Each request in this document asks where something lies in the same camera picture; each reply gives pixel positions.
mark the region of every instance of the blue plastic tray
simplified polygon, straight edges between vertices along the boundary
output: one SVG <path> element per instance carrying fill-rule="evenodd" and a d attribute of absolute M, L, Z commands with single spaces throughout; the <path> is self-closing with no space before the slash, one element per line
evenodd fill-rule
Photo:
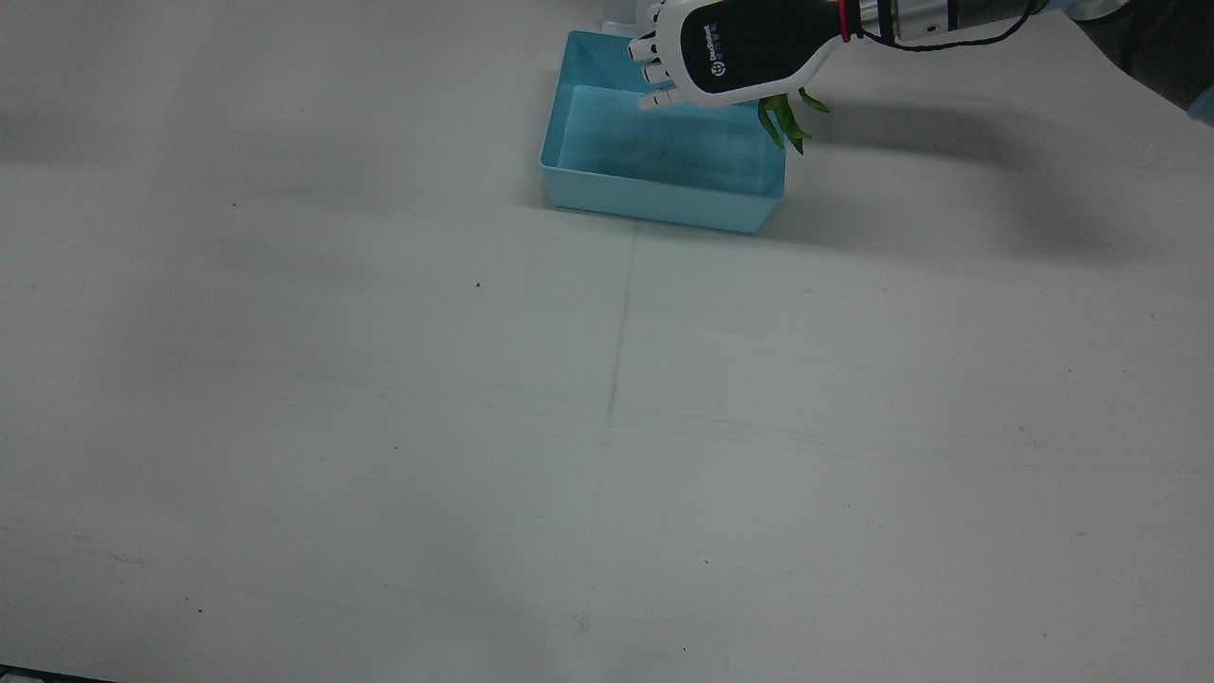
<path fill-rule="evenodd" d="M 784 152 L 756 104 L 642 112 L 652 90 L 628 38 L 575 30 L 565 46 L 540 166 L 558 206 L 755 232 L 784 194 Z"/>

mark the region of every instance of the white surface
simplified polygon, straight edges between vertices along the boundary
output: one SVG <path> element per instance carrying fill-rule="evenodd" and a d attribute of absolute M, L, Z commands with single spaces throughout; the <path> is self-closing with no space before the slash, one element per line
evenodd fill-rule
<path fill-rule="evenodd" d="M 1039 17 L 758 237 L 558 211 L 600 11 L 4 5 L 0 661 L 1214 679 L 1214 131 Z"/>

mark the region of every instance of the robotic hand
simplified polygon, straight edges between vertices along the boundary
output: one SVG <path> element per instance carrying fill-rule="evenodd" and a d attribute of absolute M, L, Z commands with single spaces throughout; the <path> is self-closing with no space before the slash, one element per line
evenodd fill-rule
<path fill-rule="evenodd" d="M 1015 27 L 1020 28 L 1044 5 L 1045 0 L 668 0 L 651 10 L 654 32 L 629 44 L 629 53 L 647 62 L 648 82 L 674 84 L 641 97 L 642 109 L 679 102 L 715 107 L 796 91 L 832 50 L 852 38 L 898 46 L 898 40 L 1014 16 L 1021 17 Z"/>
<path fill-rule="evenodd" d="M 1209 0 L 664 0 L 629 53 L 662 86 L 641 97 L 642 109 L 716 107 L 795 92 L 853 38 L 914 52 L 987 45 L 1046 8 L 1063 10 L 1122 69 L 1214 124 Z M 919 42 L 1012 17 L 991 38 Z"/>

